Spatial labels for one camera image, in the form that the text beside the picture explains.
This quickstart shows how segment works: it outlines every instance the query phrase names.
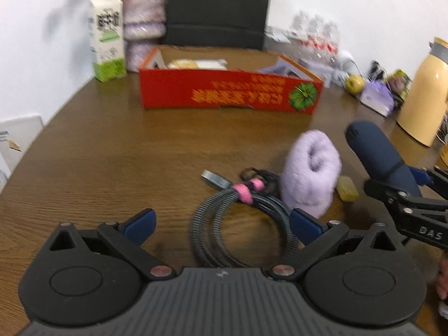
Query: wooden table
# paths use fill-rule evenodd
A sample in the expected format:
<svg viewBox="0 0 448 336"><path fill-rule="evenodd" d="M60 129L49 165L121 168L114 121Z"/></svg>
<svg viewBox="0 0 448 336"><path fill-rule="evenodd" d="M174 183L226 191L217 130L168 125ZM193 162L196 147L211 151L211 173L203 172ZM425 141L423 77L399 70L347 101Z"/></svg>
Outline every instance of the wooden table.
<svg viewBox="0 0 448 336"><path fill-rule="evenodd" d="M440 149L422 147L393 118L383 119L338 88L324 91L312 116L234 108L147 111L138 92L136 75L91 81L44 129L14 171L0 197L0 335L15 335L27 324L17 284L59 222L94 228L152 207L157 230L144 248L180 270L195 264L188 228L192 213L213 193L200 180L206 168L232 180L246 167L280 173L297 137L320 129L339 150L343 173L361 191L367 174L344 139L346 126L358 119L377 123L409 165L434 165ZM324 219L360 229L377 220L391 223L385 207L366 196L350 205L335 195ZM255 266L271 264L278 256L273 222L247 206L234 206L226 215L223 236L234 255ZM418 241L408 247L434 278L440 251ZM417 323L431 336L448 334L437 303L429 287Z"/></svg>

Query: usb connector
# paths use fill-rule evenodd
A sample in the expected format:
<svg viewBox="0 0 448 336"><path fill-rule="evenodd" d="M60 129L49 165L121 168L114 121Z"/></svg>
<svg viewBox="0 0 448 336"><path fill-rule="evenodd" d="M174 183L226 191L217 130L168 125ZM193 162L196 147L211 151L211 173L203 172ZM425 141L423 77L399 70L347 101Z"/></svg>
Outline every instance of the usb connector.
<svg viewBox="0 0 448 336"><path fill-rule="evenodd" d="M233 185L233 183L227 178L224 178L223 176L220 176L212 171L208 171L207 169L202 172L201 177L209 186L219 190L227 189Z"/></svg>

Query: yellow thermos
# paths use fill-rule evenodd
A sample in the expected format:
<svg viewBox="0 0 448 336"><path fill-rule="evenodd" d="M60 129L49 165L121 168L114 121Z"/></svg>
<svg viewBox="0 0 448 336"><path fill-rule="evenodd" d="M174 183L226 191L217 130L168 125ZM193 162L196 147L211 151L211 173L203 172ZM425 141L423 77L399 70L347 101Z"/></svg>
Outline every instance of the yellow thermos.
<svg viewBox="0 0 448 336"><path fill-rule="evenodd" d="M431 52L412 81L398 124L415 140L431 146L447 110L448 42L434 38Z"/></svg>

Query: ribbed gray surface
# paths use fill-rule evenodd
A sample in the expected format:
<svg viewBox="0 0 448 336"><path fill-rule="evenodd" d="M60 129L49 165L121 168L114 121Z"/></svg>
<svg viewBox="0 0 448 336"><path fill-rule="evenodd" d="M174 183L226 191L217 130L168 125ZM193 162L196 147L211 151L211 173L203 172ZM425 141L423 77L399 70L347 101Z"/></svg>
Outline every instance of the ribbed gray surface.
<svg viewBox="0 0 448 336"><path fill-rule="evenodd" d="M126 313L98 326L57 329L36 322L20 336L424 336L413 324L360 330L322 317L295 285L259 269L184 269L153 282Z"/></svg>

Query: yellow eraser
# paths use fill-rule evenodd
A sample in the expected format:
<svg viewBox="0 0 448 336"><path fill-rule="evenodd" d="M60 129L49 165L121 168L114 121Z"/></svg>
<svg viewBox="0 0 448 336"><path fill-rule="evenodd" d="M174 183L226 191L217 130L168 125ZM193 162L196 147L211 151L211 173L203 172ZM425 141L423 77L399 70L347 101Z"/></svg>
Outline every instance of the yellow eraser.
<svg viewBox="0 0 448 336"><path fill-rule="evenodd" d="M354 202L358 199L359 193L355 183L348 176L340 176L337 180L336 191L339 198L344 202Z"/></svg>

